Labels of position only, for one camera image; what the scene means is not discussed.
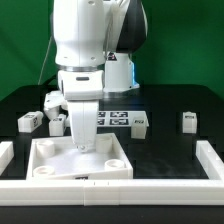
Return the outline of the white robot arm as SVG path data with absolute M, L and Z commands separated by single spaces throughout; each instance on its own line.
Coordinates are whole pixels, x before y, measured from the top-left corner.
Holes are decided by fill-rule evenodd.
M 130 56 L 147 38 L 141 0 L 54 0 L 59 90 L 45 98 L 52 119 L 66 107 L 75 147 L 96 148 L 99 101 L 139 87 Z

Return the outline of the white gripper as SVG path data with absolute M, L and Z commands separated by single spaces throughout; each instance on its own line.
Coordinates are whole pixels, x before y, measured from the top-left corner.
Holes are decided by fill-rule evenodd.
M 96 148 L 99 100 L 103 98 L 103 70 L 58 72 L 58 91 L 45 97 L 44 112 L 52 120 L 59 107 L 68 110 L 75 147 L 82 153 Z

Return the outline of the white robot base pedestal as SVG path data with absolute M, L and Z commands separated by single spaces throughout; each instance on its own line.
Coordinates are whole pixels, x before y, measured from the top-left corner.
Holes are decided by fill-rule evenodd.
M 109 52 L 105 63 L 105 93 L 122 93 L 137 89 L 135 66 L 126 53 Z

